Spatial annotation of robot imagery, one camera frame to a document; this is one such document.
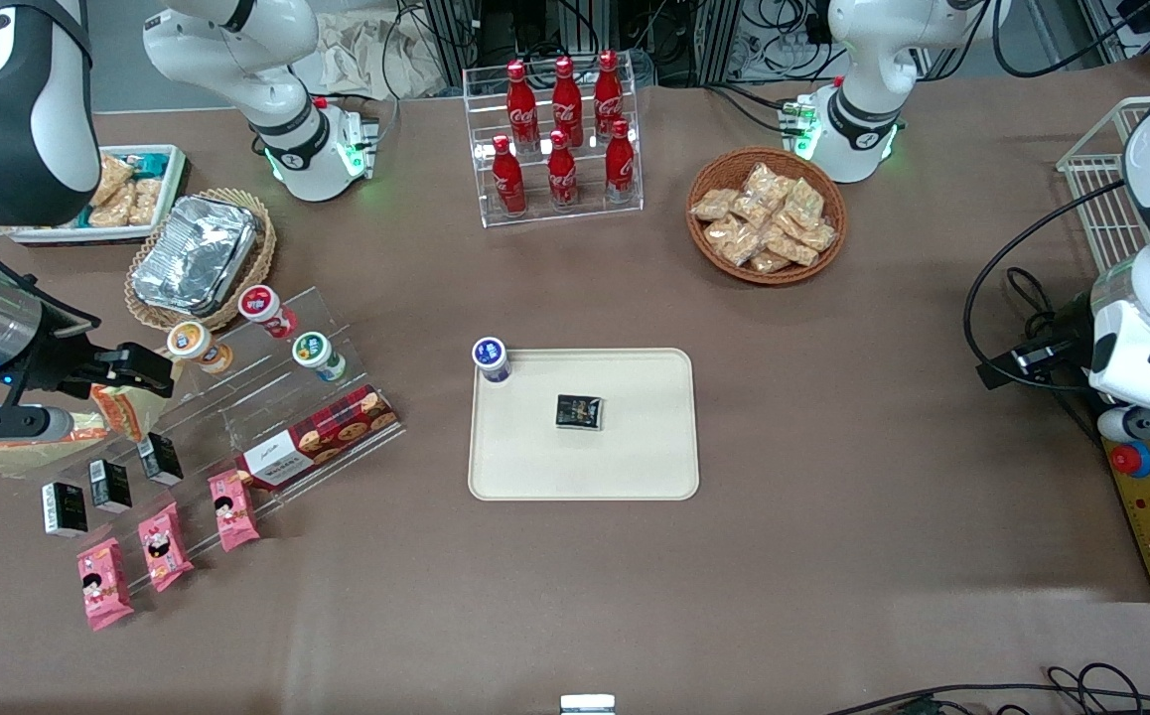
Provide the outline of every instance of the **coca-cola bottle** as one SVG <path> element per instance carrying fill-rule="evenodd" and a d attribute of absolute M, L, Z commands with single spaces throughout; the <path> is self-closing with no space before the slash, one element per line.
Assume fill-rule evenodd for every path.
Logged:
<path fill-rule="evenodd" d="M 611 144 L 606 147 L 606 198 L 611 203 L 627 203 L 632 199 L 632 143 L 627 120 L 611 123 Z"/>
<path fill-rule="evenodd" d="M 584 100 L 575 85 L 575 62 L 557 59 L 557 85 L 553 85 L 553 123 L 566 134 L 570 146 L 584 145 Z"/>
<path fill-rule="evenodd" d="M 565 214 L 578 202 L 578 183 L 575 180 L 575 157 L 567 145 L 566 132 L 555 128 L 549 134 L 553 153 L 549 154 L 549 191 L 553 194 L 553 209 Z"/>
<path fill-rule="evenodd" d="M 527 64 L 512 60 L 507 67 L 508 126 L 513 128 L 513 143 L 518 154 L 539 153 L 539 117 L 535 116 L 535 92 L 527 84 Z"/>
<path fill-rule="evenodd" d="M 611 128 L 623 116 L 623 91 L 620 87 L 620 55 L 614 49 L 603 49 L 597 57 L 601 74 L 593 87 L 593 114 L 597 116 L 597 140 L 611 141 Z"/>
<path fill-rule="evenodd" d="M 491 172 L 497 180 L 499 203 L 504 213 L 515 218 L 527 213 L 527 190 L 521 185 L 521 164 L 518 157 L 508 153 L 508 137 L 497 134 L 491 140 L 497 151 L 497 157 L 491 162 Z"/>

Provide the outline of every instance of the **bottle cap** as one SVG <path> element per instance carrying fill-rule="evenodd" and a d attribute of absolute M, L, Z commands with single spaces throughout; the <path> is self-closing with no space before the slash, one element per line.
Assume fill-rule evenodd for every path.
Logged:
<path fill-rule="evenodd" d="M 187 321 L 174 325 L 170 336 L 166 340 L 166 347 L 170 349 L 171 356 L 193 361 L 208 351 L 208 344 L 213 343 L 213 336 L 200 321 Z"/>
<path fill-rule="evenodd" d="M 309 369 L 322 368 L 332 358 L 332 344 L 321 332 L 302 333 L 293 343 L 293 361 Z"/>
<path fill-rule="evenodd" d="M 485 370 L 503 366 L 507 356 L 508 352 L 498 338 L 483 338 L 474 344 L 474 363 Z"/>
<path fill-rule="evenodd" d="M 267 285 L 254 285 L 239 294 L 239 314 L 254 323 L 264 323 L 279 313 L 279 295 Z"/>

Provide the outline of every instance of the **blue lid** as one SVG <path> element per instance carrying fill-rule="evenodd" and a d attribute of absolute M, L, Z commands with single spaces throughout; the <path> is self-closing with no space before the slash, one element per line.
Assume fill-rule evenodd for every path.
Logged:
<path fill-rule="evenodd" d="M 498 366 L 504 360 L 504 344 L 494 338 L 483 338 L 474 345 L 474 362 L 484 368 Z"/>

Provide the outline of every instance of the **clear acrylic rack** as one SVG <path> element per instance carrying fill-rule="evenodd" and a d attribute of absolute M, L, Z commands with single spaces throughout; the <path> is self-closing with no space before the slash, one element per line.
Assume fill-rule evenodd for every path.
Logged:
<path fill-rule="evenodd" d="M 549 154 L 552 141 L 549 132 L 553 125 L 553 83 L 557 80 L 555 61 L 538 60 L 527 63 L 527 82 L 535 92 L 535 114 L 539 118 L 539 154 L 519 154 L 521 179 L 527 190 L 527 213 L 508 217 L 499 203 L 491 175 L 494 148 L 491 139 L 505 134 L 513 139 L 508 126 L 506 92 L 508 77 L 506 68 L 474 68 L 465 70 L 465 118 L 469 128 L 469 159 L 474 162 L 474 178 L 478 192 L 478 209 L 483 226 L 508 225 L 508 223 L 543 222 L 550 218 L 569 218 L 597 214 L 639 212 L 644 207 L 644 177 L 642 172 L 642 129 L 638 125 L 637 85 L 629 53 L 620 54 L 620 86 L 623 91 L 623 118 L 629 122 L 629 141 L 632 143 L 634 195 L 627 203 L 612 203 L 606 198 L 606 145 L 597 140 L 593 131 L 593 85 L 598 69 L 595 55 L 576 55 L 575 83 L 583 99 L 584 145 L 572 149 L 578 175 L 578 203 L 567 212 L 558 213 L 549 195 Z"/>

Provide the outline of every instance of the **round wicker basket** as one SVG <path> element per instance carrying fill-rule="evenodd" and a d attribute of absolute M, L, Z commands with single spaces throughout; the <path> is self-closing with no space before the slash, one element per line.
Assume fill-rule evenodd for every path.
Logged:
<path fill-rule="evenodd" d="M 765 163 L 780 176 L 804 177 L 826 200 L 823 216 L 835 230 L 835 241 L 830 248 L 821 253 L 818 262 L 812 267 L 792 264 L 792 267 L 785 267 L 772 274 L 758 274 L 747 270 L 747 268 L 735 267 L 735 264 L 721 259 L 720 254 L 716 254 L 716 251 L 707 244 L 707 238 L 703 236 L 703 222 L 689 213 L 689 208 L 693 207 L 711 190 L 743 189 L 743 182 L 746 180 L 747 175 L 751 175 L 752 167 L 757 162 Z M 730 151 L 729 154 L 722 154 L 703 167 L 703 170 L 698 171 L 698 176 L 695 177 L 693 185 L 689 187 L 689 200 L 685 202 L 685 223 L 689 225 L 689 236 L 695 239 L 695 245 L 702 251 L 703 256 L 707 256 L 708 261 L 716 264 L 716 268 L 730 276 L 760 285 L 785 285 L 789 282 L 807 279 L 835 260 L 835 254 L 843 248 L 844 238 L 848 236 L 848 210 L 844 208 L 844 198 L 835 182 L 830 180 L 830 177 L 820 168 L 805 162 L 800 156 L 785 149 L 770 149 L 768 146 L 744 146 L 743 149 Z"/>
<path fill-rule="evenodd" d="M 152 231 L 152 236 L 143 244 L 143 248 L 136 254 L 133 264 L 129 267 L 129 272 L 125 272 L 125 305 L 129 307 L 129 312 L 133 313 L 135 317 L 138 317 L 138 322 L 147 326 L 153 326 L 153 329 L 169 332 L 174 330 L 174 325 L 182 321 L 198 320 L 208 330 L 220 331 L 230 321 L 235 321 L 239 316 L 239 305 L 235 300 L 231 300 L 231 297 L 238 295 L 244 290 L 260 284 L 270 275 L 271 259 L 275 257 L 276 238 L 275 226 L 270 222 L 270 214 L 266 212 L 266 205 L 256 195 L 236 189 L 208 189 L 197 195 L 202 195 L 204 199 L 213 199 L 214 201 L 235 203 L 236 207 L 248 208 L 258 217 L 259 222 L 261 222 L 261 230 L 258 232 L 258 238 L 253 241 L 253 246 L 248 251 L 248 257 L 244 260 L 244 266 L 240 267 L 239 277 L 237 277 L 233 284 L 230 284 L 227 302 L 223 302 L 222 307 L 212 314 L 212 316 L 195 317 L 167 308 L 153 307 L 153 305 L 147 305 L 135 295 L 135 268 L 147 257 L 152 247 L 156 245 L 156 240 L 161 238 L 161 229 L 164 226 L 164 223 L 159 223 L 156 229 Z"/>

